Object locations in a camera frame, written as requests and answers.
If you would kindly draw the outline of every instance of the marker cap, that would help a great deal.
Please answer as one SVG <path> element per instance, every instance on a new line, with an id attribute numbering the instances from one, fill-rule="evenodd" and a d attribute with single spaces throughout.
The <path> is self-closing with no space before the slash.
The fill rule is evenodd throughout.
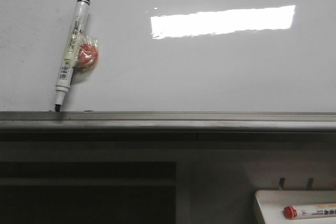
<path id="1" fill-rule="evenodd" d="M 285 215 L 287 219 L 292 220 L 298 215 L 298 213 L 296 212 L 296 209 L 294 209 L 292 206 L 288 206 L 284 208 L 283 215 Z"/>

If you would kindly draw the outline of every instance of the marker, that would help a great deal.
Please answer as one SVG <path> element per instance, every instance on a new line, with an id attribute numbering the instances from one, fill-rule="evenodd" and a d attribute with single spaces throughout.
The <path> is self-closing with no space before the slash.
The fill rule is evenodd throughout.
<path id="1" fill-rule="evenodd" d="M 90 0 L 77 0 L 63 60 L 56 82 L 55 111 L 59 112 L 65 95 L 69 92 L 76 57 L 80 49 L 80 33 L 83 34 L 89 14 Z"/>
<path id="2" fill-rule="evenodd" d="M 284 208 L 283 215 L 291 220 L 336 217 L 336 203 L 288 206 Z"/>

